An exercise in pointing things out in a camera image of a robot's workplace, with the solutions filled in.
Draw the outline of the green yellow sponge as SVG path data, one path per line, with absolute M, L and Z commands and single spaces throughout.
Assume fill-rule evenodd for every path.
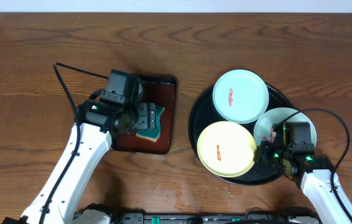
M 140 103 L 137 111 L 139 120 L 136 123 L 136 136 L 156 142 L 160 136 L 160 118 L 165 108 L 154 103 Z

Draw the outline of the yellow plate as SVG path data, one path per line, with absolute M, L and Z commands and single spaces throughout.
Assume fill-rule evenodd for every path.
M 197 153 L 211 173 L 226 178 L 238 177 L 254 165 L 257 149 L 252 134 L 243 126 L 219 121 L 207 126 L 199 135 Z

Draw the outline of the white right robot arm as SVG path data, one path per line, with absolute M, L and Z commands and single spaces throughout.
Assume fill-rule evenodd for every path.
M 313 144 L 276 144 L 263 140 L 254 162 L 290 177 L 314 206 L 322 223 L 352 223 L 352 203 L 336 167 L 326 156 L 316 156 Z

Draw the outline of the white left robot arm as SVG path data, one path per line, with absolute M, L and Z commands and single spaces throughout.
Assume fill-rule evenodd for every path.
M 77 217 L 76 207 L 113 138 L 129 130 L 156 131 L 163 107 L 138 103 L 124 108 L 88 99 L 78 107 L 66 148 L 35 200 L 19 219 L 4 223 L 110 223 L 111 215 L 87 209 Z

